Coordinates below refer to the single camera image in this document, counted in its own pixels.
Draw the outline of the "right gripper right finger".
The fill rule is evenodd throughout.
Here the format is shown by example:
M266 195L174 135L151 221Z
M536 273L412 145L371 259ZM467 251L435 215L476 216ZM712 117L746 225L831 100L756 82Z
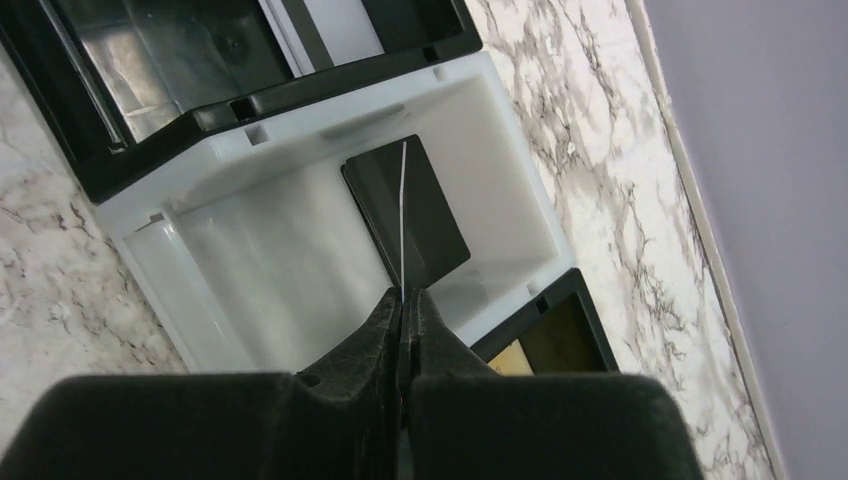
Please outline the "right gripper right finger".
M404 408L416 479L699 479L681 412L656 380L620 373L508 376L404 298Z

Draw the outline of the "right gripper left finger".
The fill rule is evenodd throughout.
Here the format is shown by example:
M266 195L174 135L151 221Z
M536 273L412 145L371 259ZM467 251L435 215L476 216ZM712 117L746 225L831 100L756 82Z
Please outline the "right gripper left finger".
M1 458L5 479L392 479L402 303L298 373L77 376Z

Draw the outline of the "black VIP card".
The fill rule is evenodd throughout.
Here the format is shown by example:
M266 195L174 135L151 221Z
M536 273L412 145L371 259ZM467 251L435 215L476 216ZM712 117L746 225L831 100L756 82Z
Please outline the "black VIP card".
M399 279L400 297L402 305L406 303L406 246L405 246L405 185L408 143L402 142L402 153L400 162L399 191L398 191L398 214L399 214Z

